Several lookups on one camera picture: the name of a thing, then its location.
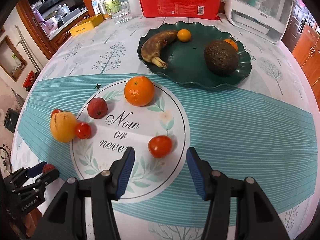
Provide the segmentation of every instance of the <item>glass cup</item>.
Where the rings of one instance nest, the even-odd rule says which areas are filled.
[[[132,19],[129,2],[121,2],[120,5],[111,7],[110,11],[115,24],[125,23]]]

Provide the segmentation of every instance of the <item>dining table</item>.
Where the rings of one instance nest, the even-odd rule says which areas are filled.
[[[59,48],[23,105],[12,144],[14,170],[46,161],[60,172],[46,187],[46,201],[38,207],[42,213],[67,178],[92,178],[133,146],[135,162],[126,192],[113,202],[121,239],[201,239],[210,203],[197,195],[186,163],[187,149],[195,147],[201,159],[229,178],[253,177],[290,239],[311,223],[320,198],[320,114],[311,87],[281,41],[273,44],[219,16],[221,20],[140,16],[119,25],[108,19]],[[152,73],[138,58],[140,38],[179,21],[230,33],[250,54],[249,76],[235,86],[205,89]],[[155,99],[134,107],[124,98],[124,86],[141,75],[153,82]],[[105,119],[88,116],[86,106],[94,97],[108,103]],[[56,141],[49,125],[56,108],[95,123],[94,136]],[[148,141],[156,135],[174,141],[174,151],[161,159],[148,152]],[[85,203],[91,240],[91,199]],[[230,210],[228,240],[235,236],[234,198]]]

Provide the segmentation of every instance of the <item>pink flower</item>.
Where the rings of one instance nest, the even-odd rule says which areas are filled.
[[[160,113],[160,120],[164,123],[169,122],[172,119],[172,116],[170,115],[170,111],[165,111]]]

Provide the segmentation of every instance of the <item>gripper logo text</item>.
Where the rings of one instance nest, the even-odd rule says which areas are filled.
[[[21,208],[22,211],[25,211],[28,207],[30,207],[31,205],[33,205],[34,203],[36,203],[37,200],[34,199],[33,201],[31,201],[29,204],[27,204],[25,207]]]

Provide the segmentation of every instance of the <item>avocado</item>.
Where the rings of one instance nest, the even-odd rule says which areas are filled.
[[[225,41],[212,41],[204,49],[204,60],[209,70],[218,76],[229,76],[238,67],[235,48]]]

